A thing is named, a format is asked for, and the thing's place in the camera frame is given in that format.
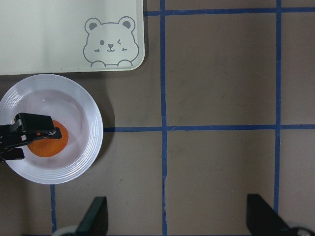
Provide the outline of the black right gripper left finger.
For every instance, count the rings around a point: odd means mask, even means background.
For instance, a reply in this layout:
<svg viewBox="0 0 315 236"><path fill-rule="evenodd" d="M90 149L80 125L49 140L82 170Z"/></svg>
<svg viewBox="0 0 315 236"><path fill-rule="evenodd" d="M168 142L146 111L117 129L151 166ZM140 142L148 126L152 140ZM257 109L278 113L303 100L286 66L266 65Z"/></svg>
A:
<svg viewBox="0 0 315 236"><path fill-rule="evenodd" d="M106 234L108 232L107 198L95 197L82 221L75 230L76 234Z"/></svg>

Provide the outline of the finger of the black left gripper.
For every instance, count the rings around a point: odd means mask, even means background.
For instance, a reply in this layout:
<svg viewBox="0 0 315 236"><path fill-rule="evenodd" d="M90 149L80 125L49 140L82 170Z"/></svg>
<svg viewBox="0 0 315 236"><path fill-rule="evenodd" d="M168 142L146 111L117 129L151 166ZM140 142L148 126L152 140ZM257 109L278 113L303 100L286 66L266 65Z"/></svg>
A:
<svg viewBox="0 0 315 236"><path fill-rule="evenodd" d="M11 125L11 132L18 133L43 133L54 134L55 127L50 116L18 113L15 118L15 123Z"/></svg>
<svg viewBox="0 0 315 236"><path fill-rule="evenodd" d="M62 138L62 134L59 128L52 134L40 134L37 133L19 133L10 132L8 126L0 127L0 159L1 160L22 160L25 158L22 146L29 145L35 141L45 139Z"/></svg>

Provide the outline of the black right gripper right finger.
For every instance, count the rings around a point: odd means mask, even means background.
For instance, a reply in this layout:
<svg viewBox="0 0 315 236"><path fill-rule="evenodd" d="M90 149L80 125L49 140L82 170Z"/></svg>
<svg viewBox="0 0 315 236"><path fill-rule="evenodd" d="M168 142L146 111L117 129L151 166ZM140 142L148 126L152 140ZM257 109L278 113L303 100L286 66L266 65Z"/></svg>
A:
<svg viewBox="0 0 315 236"><path fill-rule="evenodd" d="M247 195L246 225L250 232L290 231L290 227L259 194Z"/></svg>

